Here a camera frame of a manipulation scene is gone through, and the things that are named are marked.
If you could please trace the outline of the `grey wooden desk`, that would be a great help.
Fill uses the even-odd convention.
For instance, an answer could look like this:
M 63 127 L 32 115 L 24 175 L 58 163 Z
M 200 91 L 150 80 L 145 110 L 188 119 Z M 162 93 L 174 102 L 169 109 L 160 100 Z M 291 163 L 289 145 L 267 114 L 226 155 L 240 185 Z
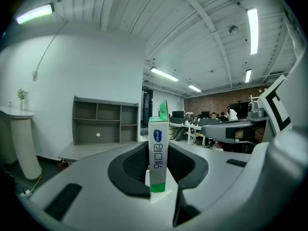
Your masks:
M 137 145 L 139 142 L 125 142 L 120 143 L 95 143 L 95 144 L 83 144 L 83 145 L 68 145 L 59 155 L 58 158 L 66 161 L 77 161 L 84 157 L 107 152 L 109 150 L 117 149 L 127 145 Z

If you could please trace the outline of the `grey shelf unit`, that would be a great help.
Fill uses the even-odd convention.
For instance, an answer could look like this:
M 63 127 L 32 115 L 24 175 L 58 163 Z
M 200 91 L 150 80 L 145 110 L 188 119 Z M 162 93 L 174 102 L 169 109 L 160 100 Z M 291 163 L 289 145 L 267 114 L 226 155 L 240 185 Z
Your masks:
M 139 104 L 75 96 L 72 136 L 75 145 L 138 140 Z

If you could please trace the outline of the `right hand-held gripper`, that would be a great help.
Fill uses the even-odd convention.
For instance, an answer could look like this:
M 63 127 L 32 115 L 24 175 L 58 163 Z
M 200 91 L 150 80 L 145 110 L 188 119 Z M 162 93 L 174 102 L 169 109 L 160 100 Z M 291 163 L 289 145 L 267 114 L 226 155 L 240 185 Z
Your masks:
M 302 54 L 288 76 L 281 75 L 256 102 L 248 119 L 202 126 L 202 134 L 224 143 L 270 141 L 292 130 L 308 140 L 308 54 Z M 236 130 L 247 129 L 247 138 L 236 139 Z

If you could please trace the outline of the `black door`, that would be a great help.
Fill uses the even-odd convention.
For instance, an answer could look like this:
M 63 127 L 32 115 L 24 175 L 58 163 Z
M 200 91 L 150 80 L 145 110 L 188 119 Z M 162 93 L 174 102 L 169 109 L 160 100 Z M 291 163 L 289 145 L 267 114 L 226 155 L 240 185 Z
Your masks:
M 150 117 L 153 114 L 153 90 L 149 89 L 147 86 L 142 87 L 142 128 L 148 128 L 148 123 Z

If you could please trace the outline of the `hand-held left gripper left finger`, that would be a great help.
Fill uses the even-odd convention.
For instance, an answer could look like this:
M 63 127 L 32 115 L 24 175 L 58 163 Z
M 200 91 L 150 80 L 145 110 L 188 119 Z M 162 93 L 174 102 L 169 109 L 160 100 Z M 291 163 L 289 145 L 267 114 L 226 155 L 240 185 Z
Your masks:
M 171 231 L 175 195 L 151 198 L 147 151 L 139 142 L 82 158 L 20 202 L 47 231 Z

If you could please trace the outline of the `vase with flowers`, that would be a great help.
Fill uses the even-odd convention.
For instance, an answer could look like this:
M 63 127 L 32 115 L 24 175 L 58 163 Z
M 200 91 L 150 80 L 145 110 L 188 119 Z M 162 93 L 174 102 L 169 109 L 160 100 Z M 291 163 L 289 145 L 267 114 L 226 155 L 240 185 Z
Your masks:
M 22 88 L 20 88 L 17 91 L 17 97 L 20 100 L 20 110 L 23 111 L 24 100 L 28 97 L 28 91 L 25 91 Z

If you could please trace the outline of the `green plastic box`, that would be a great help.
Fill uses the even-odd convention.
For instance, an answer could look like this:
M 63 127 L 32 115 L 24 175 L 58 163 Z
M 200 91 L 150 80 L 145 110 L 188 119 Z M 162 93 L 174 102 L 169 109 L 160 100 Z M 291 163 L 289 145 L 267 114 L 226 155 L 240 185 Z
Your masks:
M 169 116 L 167 100 L 159 106 L 159 116 L 151 117 L 148 126 L 150 191 L 164 192 L 166 189 Z

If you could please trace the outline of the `white round pedestal table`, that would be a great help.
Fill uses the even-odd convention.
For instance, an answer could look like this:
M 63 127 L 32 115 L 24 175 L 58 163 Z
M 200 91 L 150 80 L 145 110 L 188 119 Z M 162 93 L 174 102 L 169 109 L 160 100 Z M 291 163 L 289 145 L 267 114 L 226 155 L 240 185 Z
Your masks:
M 0 106 L 0 160 L 7 165 L 18 162 L 26 179 L 35 181 L 42 168 L 34 149 L 29 111 Z

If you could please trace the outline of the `white office desk row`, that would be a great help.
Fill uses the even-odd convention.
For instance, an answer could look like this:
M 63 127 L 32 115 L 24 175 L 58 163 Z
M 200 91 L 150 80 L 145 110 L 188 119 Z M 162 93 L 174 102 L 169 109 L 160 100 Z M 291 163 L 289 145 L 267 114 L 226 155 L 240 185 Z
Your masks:
M 185 124 L 177 124 L 177 123 L 171 123 L 169 122 L 169 127 L 170 128 L 186 128 L 188 129 L 188 140 L 187 143 L 188 144 L 192 144 L 196 142 L 196 138 L 197 138 L 197 133 L 201 133 L 201 126 L 196 126 L 196 125 L 191 125 L 189 123 L 185 123 Z

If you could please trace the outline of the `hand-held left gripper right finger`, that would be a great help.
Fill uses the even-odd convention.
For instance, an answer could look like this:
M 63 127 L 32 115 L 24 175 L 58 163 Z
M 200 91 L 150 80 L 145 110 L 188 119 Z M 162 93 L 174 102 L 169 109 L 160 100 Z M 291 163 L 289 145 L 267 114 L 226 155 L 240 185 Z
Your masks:
M 178 177 L 174 228 L 299 228 L 307 203 L 308 127 L 294 127 L 252 154 L 190 154 Z

